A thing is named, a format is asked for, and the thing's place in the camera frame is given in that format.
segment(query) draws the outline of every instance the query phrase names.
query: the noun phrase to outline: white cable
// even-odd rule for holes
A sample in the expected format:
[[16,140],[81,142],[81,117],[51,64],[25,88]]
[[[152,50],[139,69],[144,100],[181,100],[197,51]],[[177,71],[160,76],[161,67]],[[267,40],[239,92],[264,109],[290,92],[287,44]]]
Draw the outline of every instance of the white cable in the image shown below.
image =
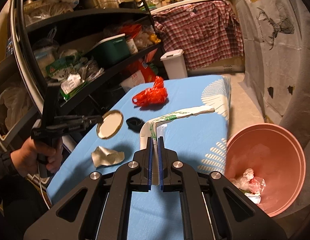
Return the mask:
[[44,193],[42,192],[42,181],[40,180],[41,177],[40,177],[40,171],[39,171],[39,162],[37,162],[37,167],[38,167],[38,177],[39,177],[39,187],[40,187],[40,192],[42,193],[42,198],[44,199],[45,203],[46,203],[46,206],[48,207],[48,210],[50,209],[46,199],[45,199],[45,196],[44,196]]

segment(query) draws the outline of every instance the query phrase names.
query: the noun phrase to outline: jar lid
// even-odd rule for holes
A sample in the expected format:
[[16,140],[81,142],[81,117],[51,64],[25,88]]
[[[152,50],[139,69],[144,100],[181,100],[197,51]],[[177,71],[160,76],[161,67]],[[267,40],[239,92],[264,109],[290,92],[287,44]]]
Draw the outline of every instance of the jar lid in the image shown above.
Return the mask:
[[122,127],[123,115],[118,110],[108,111],[103,115],[103,123],[97,125],[97,136],[100,139],[109,139],[113,137]]

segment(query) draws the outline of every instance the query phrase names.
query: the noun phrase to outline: blue gripper pad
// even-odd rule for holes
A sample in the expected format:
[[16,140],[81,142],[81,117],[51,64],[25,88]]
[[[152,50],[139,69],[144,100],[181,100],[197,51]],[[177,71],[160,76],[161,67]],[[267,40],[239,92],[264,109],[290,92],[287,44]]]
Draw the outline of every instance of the blue gripper pad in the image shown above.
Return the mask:
[[150,140],[149,159],[148,159],[148,190],[152,187],[152,168],[153,168],[153,139]]
[[160,138],[158,138],[157,141],[157,147],[158,147],[158,165],[159,165],[159,186],[160,190],[163,191],[164,189],[164,173],[163,173],[163,159],[162,159],[162,151],[160,147]]

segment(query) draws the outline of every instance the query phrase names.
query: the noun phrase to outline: plaid shirt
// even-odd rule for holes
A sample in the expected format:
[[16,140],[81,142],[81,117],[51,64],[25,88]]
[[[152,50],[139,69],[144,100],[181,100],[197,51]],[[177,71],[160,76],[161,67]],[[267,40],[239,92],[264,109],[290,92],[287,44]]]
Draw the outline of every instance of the plaid shirt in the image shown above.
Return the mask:
[[187,69],[243,56],[240,25],[226,0],[181,5],[153,18],[165,51],[183,49]]

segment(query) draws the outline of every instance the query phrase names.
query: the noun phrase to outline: blue table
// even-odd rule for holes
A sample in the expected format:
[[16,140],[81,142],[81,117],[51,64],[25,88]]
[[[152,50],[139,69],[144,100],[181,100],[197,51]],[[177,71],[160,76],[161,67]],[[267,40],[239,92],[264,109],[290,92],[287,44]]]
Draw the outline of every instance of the blue table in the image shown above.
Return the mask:
[[[114,137],[101,140],[97,137],[96,127],[93,127],[80,141],[47,188],[52,203],[60,200],[92,171],[107,174],[132,160],[134,152],[139,150],[139,134],[128,129],[126,120],[130,117],[138,117],[146,122],[183,108],[204,104],[213,106],[215,113],[183,118],[167,124],[164,142],[166,148],[176,151],[181,161],[196,170],[203,173],[212,170],[224,172],[231,93],[229,80],[220,75],[167,80],[165,87],[168,99],[164,105],[136,107],[131,98],[151,86],[152,83],[138,85],[113,107],[124,116],[124,124]],[[124,162],[96,169],[90,154],[99,145],[123,151]],[[133,192],[127,239],[182,240],[178,193],[163,193],[159,186],[154,185],[148,193]]]

